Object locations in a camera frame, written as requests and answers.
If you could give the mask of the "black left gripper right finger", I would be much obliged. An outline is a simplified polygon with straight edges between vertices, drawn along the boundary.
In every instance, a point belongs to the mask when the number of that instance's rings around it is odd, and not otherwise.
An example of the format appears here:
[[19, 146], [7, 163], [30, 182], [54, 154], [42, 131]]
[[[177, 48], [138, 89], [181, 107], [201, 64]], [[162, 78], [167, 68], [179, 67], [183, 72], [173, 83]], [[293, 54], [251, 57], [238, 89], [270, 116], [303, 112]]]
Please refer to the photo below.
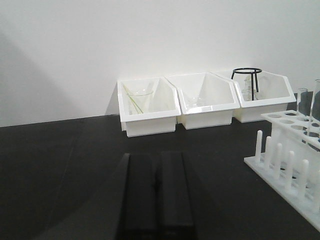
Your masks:
[[193, 240], [196, 237], [196, 228], [181, 152], [161, 153], [159, 180], [160, 239]]

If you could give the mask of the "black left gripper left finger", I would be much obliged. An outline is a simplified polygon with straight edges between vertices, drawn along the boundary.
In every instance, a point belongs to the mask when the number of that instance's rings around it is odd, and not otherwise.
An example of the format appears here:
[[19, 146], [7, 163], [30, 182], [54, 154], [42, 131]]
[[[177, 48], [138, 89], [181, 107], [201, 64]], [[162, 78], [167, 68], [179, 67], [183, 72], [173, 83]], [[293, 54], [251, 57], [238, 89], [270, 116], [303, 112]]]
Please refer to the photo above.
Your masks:
[[111, 240], [156, 239], [156, 193], [148, 156], [123, 155], [112, 176], [109, 197]]

